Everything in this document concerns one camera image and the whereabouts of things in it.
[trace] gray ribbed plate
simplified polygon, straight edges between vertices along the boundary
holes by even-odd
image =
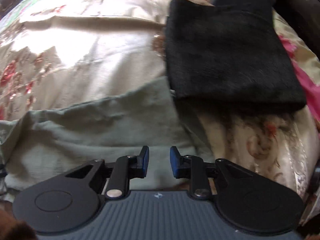
[[[109,201],[88,225],[40,240],[300,240],[295,232],[280,236],[252,236],[235,230],[212,204],[196,201],[186,191],[131,191]]]

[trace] white logo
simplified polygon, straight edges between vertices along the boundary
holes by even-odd
[[[157,199],[159,199],[159,198],[162,198],[163,197],[163,195],[161,194],[161,193],[157,193],[157,194],[155,194],[155,197],[157,198]]]

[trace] gray-green garment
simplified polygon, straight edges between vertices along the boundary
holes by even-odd
[[[114,162],[150,147],[148,174],[131,188],[152,189],[179,183],[172,175],[169,149],[195,155],[180,125],[166,77],[120,96],[65,109],[29,111],[13,122],[0,122],[0,153],[7,162],[7,187],[23,190],[88,160]],[[202,153],[206,161],[213,155]]]

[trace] folded garment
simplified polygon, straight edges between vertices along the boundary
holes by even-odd
[[[305,106],[304,91],[273,25],[248,8],[172,0],[165,50],[177,98],[206,98],[254,113]]]
[[[29,111],[13,122],[0,121],[0,154],[8,188],[23,190],[88,160],[114,162],[150,147],[148,174],[132,179],[131,188],[172,187],[169,151],[195,155],[192,140],[180,125],[166,77],[136,91],[65,109]],[[200,154],[213,161],[212,153]]]

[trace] sage green fabric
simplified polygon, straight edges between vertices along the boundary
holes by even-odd
[[[88,160],[114,162],[150,147],[148,174],[132,179],[132,189],[172,187],[169,149],[195,155],[192,140],[180,125],[166,77],[120,96],[65,109],[29,111],[19,121],[0,121],[0,154],[8,188],[23,190]],[[201,157],[213,161],[210,152]]]

